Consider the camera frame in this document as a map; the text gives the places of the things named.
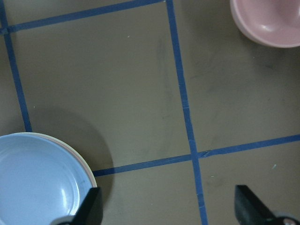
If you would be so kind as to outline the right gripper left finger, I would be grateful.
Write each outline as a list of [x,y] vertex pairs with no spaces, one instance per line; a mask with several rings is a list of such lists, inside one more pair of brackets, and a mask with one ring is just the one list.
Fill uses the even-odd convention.
[[100,225],[103,220],[102,191],[91,188],[74,216],[64,216],[51,222],[52,225]]

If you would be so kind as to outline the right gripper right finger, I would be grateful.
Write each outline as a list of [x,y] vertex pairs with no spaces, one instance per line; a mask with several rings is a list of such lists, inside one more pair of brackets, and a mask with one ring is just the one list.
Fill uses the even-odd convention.
[[240,225],[298,225],[299,220],[273,213],[246,185],[236,185],[234,213]]

